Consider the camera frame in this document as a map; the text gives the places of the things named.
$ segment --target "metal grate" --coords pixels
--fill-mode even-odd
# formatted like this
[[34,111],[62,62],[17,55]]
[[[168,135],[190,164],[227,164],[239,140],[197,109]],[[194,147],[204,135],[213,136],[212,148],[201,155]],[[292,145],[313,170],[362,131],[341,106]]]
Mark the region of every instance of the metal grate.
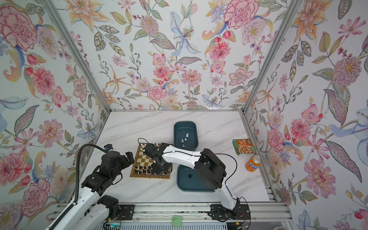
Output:
[[[226,223],[182,223],[181,227],[171,223],[122,223],[116,227],[108,226],[108,230],[227,230]],[[102,224],[93,230],[102,230]]]

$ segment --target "black mounting plate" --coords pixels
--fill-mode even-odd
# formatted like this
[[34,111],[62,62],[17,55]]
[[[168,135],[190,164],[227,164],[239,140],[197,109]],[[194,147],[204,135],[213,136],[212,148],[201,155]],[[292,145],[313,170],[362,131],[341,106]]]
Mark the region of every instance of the black mounting plate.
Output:
[[[248,205],[240,204],[239,210],[236,213],[236,217],[234,220],[244,219],[244,216],[240,212],[244,213],[246,220],[250,220],[251,216],[250,216],[250,210],[249,210]],[[212,220],[226,220],[227,219],[227,216],[225,215],[225,208],[221,204],[211,205],[210,213],[211,213]]]
[[119,205],[120,213],[123,212],[123,218],[118,215],[114,220],[132,220],[135,205]]

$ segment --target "wooden chessboard frame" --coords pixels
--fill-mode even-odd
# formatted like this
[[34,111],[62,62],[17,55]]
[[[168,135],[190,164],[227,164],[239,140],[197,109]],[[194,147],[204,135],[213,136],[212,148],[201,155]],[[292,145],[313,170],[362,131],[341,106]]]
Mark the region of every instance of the wooden chessboard frame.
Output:
[[[141,148],[141,146],[145,147],[147,143],[139,143],[138,149],[137,149],[137,153],[135,155],[135,159],[134,159],[134,164],[132,167],[132,171],[130,172],[130,177],[136,177],[136,178],[158,178],[158,179],[170,179],[170,173],[167,173],[167,175],[156,175],[156,174],[136,174],[134,173],[135,167],[136,166],[149,166],[153,163],[153,160],[145,155],[143,153],[143,149]],[[138,162],[138,158],[139,159],[145,159],[144,165],[141,165],[141,163],[143,162]]]

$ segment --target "orange soda can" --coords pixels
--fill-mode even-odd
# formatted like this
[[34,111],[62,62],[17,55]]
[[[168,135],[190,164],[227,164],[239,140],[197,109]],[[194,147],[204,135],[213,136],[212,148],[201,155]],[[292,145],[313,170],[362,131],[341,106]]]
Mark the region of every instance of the orange soda can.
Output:
[[250,172],[254,172],[261,164],[262,164],[261,158],[258,155],[254,155],[245,164],[245,168]]

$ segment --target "plastic tray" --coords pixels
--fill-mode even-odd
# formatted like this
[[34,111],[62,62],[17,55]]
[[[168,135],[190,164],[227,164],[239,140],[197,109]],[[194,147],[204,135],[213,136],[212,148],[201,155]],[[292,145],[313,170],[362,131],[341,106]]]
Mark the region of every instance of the plastic tray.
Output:
[[[189,134],[184,143],[181,139],[185,139],[186,134]],[[197,126],[192,121],[179,121],[174,125],[174,147],[195,151],[198,147]]]
[[213,189],[203,184],[194,169],[184,165],[178,167],[176,183],[185,192],[214,192]]

